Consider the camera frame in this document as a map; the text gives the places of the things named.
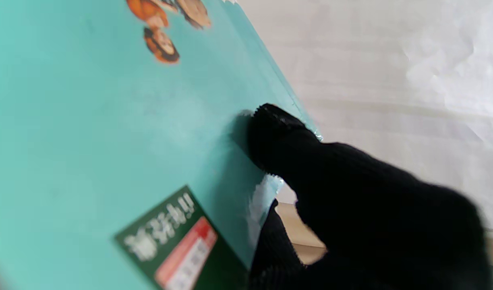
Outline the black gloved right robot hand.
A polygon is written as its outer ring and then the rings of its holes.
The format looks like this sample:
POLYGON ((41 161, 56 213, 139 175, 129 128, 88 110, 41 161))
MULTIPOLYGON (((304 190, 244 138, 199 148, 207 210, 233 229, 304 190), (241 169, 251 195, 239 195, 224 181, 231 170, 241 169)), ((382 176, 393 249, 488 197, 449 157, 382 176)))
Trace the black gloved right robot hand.
POLYGON ((272 202, 250 290, 493 290, 486 233, 461 193, 344 143, 263 104, 248 122, 255 165, 296 194, 300 220, 326 248, 305 265, 272 202))

